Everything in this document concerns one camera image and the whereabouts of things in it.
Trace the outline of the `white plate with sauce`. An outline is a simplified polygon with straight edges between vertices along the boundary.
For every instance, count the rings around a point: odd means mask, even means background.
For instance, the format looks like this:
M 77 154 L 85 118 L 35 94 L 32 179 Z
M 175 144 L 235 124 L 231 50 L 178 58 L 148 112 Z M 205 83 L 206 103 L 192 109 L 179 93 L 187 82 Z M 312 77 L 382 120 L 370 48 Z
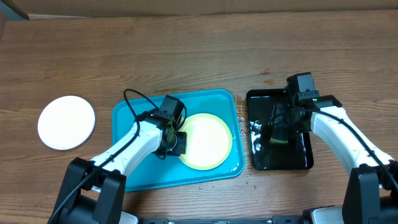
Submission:
M 95 128 L 93 107 L 79 96 L 62 96 L 50 102 L 37 123 L 40 140 L 59 151 L 83 144 Z

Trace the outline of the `yellow green scrub sponge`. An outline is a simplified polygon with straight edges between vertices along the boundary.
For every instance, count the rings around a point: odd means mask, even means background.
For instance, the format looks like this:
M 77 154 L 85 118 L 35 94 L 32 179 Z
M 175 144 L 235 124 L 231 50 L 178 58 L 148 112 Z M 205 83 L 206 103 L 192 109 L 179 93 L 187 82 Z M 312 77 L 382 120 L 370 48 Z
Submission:
M 289 141 L 289 132 L 285 128 L 273 128 L 269 141 L 275 144 L 287 144 Z

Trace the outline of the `yellow plate with sauce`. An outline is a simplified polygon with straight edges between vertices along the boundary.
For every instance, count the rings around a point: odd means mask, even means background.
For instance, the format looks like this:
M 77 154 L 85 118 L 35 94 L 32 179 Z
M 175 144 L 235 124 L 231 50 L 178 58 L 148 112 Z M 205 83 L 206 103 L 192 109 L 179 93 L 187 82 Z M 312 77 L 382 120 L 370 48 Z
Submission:
M 228 125 L 209 113 L 189 116 L 181 130 L 187 134 L 185 154 L 179 159 L 195 170 L 210 170 L 229 156 L 233 141 Z

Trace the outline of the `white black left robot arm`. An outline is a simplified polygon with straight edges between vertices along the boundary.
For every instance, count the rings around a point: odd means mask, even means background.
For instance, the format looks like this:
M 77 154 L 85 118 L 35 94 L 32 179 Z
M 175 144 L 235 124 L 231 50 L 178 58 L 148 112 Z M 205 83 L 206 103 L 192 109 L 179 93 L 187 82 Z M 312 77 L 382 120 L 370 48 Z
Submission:
M 127 178 L 150 154 L 179 156 L 187 148 L 185 105 L 165 96 L 158 108 L 135 115 L 131 130 L 102 154 L 69 163 L 49 223 L 138 223 L 123 211 Z

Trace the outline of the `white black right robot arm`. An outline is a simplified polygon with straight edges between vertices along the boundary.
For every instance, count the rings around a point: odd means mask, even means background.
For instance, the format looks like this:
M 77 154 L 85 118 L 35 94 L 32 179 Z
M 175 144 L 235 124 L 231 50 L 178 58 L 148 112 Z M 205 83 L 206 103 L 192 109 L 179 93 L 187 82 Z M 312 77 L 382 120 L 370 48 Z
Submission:
M 397 161 L 375 146 L 333 96 L 321 96 L 312 74 L 287 78 L 284 105 L 275 105 L 271 141 L 312 132 L 323 140 L 349 175 L 341 206 L 310 208 L 298 223 L 397 223 Z

